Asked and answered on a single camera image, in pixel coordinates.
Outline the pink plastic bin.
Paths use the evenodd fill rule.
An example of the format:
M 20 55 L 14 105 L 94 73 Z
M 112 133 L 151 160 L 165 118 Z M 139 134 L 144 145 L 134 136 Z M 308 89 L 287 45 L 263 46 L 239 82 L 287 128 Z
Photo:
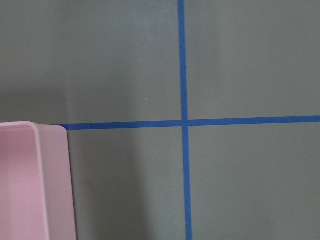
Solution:
M 0 125 L 0 237 L 77 238 L 64 127 L 29 121 Z

